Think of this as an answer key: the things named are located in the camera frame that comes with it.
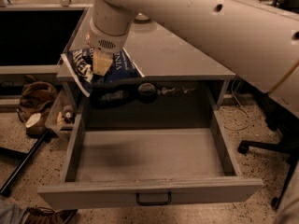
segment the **jeans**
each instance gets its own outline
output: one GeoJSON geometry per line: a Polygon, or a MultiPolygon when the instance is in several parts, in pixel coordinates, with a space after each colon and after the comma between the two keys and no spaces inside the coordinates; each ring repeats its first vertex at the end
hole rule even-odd
{"type": "Polygon", "coordinates": [[[15,203],[7,204],[0,199],[0,223],[20,224],[26,210],[21,210],[15,203]]]}

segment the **open drawer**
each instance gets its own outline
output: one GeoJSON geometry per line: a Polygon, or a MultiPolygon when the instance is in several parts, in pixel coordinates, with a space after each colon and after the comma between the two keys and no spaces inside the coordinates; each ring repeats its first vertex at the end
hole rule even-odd
{"type": "Polygon", "coordinates": [[[205,81],[95,109],[83,98],[61,184],[40,187],[55,209],[244,202],[262,180],[242,176],[205,81]]]}

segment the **floor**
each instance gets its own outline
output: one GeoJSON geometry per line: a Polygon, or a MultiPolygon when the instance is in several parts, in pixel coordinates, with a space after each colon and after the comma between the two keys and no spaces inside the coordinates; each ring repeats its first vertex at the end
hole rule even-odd
{"type": "MultiPolygon", "coordinates": [[[[55,3],[59,0],[13,0],[16,3],[55,3]]],[[[73,0],[84,3],[91,0],[73,0]]],[[[235,156],[245,177],[258,177],[263,186],[244,203],[192,204],[164,207],[135,207],[78,210],[71,223],[77,224],[156,224],[156,223],[263,223],[273,222],[276,212],[270,202],[280,194],[288,164],[287,157],[271,151],[251,149],[247,155],[236,149],[241,140],[255,140],[277,143],[279,133],[270,131],[260,107],[250,96],[240,97],[244,109],[235,105],[233,98],[225,99],[221,106],[221,116],[229,141],[234,147],[235,156]]],[[[36,141],[26,135],[24,125],[14,110],[1,109],[0,145],[27,151],[36,141]]],[[[53,138],[43,144],[26,170],[12,187],[9,198],[0,197],[8,203],[20,207],[48,206],[37,194],[37,187],[56,184],[64,164],[67,143],[53,138]]],[[[0,184],[4,182],[16,163],[0,160],[0,184]]]]}

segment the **black drawer handle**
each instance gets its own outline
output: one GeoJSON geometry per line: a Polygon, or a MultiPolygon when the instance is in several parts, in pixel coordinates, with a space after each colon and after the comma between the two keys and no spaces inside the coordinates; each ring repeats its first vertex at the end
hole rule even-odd
{"type": "Polygon", "coordinates": [[[136,201],[138,203],[138,205],[142,205],[142,206],[152,206],[152,205],[169,205],[172,201],[172,195],[171,195],[171,192],[169,191],[168,192],[168,200],[167,201],[164,201],[164,202],[141,202],[140,201],[140,194],[137,193],[136,194],[136,201]]]}

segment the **sneaker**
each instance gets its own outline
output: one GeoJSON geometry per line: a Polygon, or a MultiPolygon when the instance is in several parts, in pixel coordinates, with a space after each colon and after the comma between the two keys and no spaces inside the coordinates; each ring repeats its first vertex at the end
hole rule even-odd
{"type": "Polygon", "coordinates": [[[63,210],[55,212],[45,207],[27,209],[28,216],[24,224],[66,224],[76,214],[77,210],[63,210]]]}

